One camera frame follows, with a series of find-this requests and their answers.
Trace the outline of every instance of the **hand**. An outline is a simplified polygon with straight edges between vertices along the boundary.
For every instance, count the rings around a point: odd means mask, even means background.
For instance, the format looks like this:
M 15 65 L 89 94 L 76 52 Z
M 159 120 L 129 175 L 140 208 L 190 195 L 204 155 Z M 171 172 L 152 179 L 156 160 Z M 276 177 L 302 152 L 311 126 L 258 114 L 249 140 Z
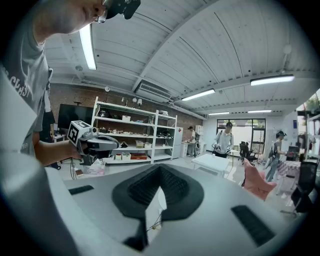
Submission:
M 70 143 L 70 146 L 71 146 L 71 149 L 70 149 L 71 150 L 71 157 L 74 159 L 82 159 L 82 156 L 78 153 L 77 148 L 71 143 Z M 85 150 L 88 147 L 88 145 L 87 145 L 87 143 L 84 142 L 81 144 L 81 147 L 83 150 Z

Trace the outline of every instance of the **office chair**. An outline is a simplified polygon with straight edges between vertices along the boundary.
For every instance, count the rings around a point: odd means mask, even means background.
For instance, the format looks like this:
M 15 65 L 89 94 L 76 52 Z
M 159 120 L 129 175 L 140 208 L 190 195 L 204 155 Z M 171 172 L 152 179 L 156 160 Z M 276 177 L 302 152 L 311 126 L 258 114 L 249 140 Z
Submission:
M 295 206 L 292 212 L 305 213 L 313 206 L 309 194 L 315 187 L 317 166 L 315 162 L 301 163 L 298 184 L 291 195 L 291 200 Z
M 244 158 L 248 159 L 248 161 L 252 164 L 252 166 L 255 166 L 252 162 L 255 160 L 258 160 L 258 158 L 256 158 L 257 153 L 253 153 L 254 155 L 251 155 L 253 150 L 249 150 L 249 147 L 246 144 L 245 145 L 240 144 L 240 155 L 241 155 L 241 152 L 244 152 Z
M 241 160 L 241 163 L 244 164 L 244 160 L 246 157 L 246 152 L 245 152 L 245 148 L 241 147 L 241 146 L 246 146 L 246 143 L 244 141 L 241 141 L 241 143 L 239 144 L 240 146 L 240 158 L 238 158 L 238 161 Z

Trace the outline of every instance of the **ceiling light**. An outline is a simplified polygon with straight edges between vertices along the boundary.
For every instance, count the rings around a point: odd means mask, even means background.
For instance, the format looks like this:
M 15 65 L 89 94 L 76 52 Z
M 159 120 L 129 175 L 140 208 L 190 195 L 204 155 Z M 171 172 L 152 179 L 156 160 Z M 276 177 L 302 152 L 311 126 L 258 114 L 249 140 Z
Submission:
M 260 86 L 260 85 L 266 85 L 266 84 L 291 82 L 293 79 L 295 79 L 295 77 L 292 74 L 278 75 L 278 76 L 252 79 L 252 80 L 250 80 L 250 84 L 251 84 L 251 86 Z
M 270 113 L 272 112 L 272 110 L 252 110 L 252 111 L 248 111 L 249 114 L 251 113 Z
M 91 24 L 86 25 L 79 31 L 82 49 L 84 52 L 85 60 L 90 70 L 96 70 L 96 60 L 94 57 L 94 47 L 92 44 Z
M 211 89 L 211 90 L 207 90 L 207 91 L 204 91 L 204 92 L 201 92 L 201 93 L 198 93 L 196 95 L 193 95 L 193 96 L 190 96 L 190 97 L 186 97 L 186 98 L 183 98 L 182 101 L 188 101 L 188 100 L 192 100 L 192 99 L 195 99 L 195 98 L 199 98 L 199 97 L 202 97 L 202 96 L 205 96 L 205 95 L 208 95 L 208 94 L 214 94 L 216 91 L 214 89 Z
M 230 112 L 210 113 L 208 115 L 213 116 L 213 115 L 227 115 L 227 114 L 230 114 Z

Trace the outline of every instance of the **white t-shirt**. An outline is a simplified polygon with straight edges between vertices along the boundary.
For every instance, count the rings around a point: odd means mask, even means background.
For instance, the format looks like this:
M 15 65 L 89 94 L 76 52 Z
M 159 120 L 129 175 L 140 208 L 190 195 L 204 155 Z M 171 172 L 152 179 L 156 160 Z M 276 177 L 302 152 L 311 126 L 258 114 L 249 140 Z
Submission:
M 193 140 L 191 140 L 191 143 L 192 144 L 196 143 L 196 139 L 195 139 L 196 138 L 196 132 L 194 130 L 192 131 L 192 135 L 191 136 L 193 137 Z

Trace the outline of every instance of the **gray t-shirt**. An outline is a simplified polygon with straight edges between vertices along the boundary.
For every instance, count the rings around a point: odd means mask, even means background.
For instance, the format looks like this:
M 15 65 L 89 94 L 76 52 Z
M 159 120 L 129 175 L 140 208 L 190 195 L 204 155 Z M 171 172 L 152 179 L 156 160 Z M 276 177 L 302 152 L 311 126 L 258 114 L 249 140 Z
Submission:
M 278 147 L 279 147 L 279 149 L 281 150 L 281 145 L 282 145 L 282 141 L 276 141 L 275 143 L 274 143 L 274 151 L 275 151 L 275 157 L 276 158 L 280 158 L 280 155 L 278 154 Z
M 44 44 L 39 45 L 34 38 L 34 13 L 35 9 L 17 27 L 2 61 L 2 68 L 4 68 L 11 85 L 37 114 L 37 119 L 28 131 L 21 147 L 22 153 L 33 156 L 35 150 L 32 136 L 33 132 L 42 130 L 45 109 L 44 94 L 51 75 L 45 56 Z

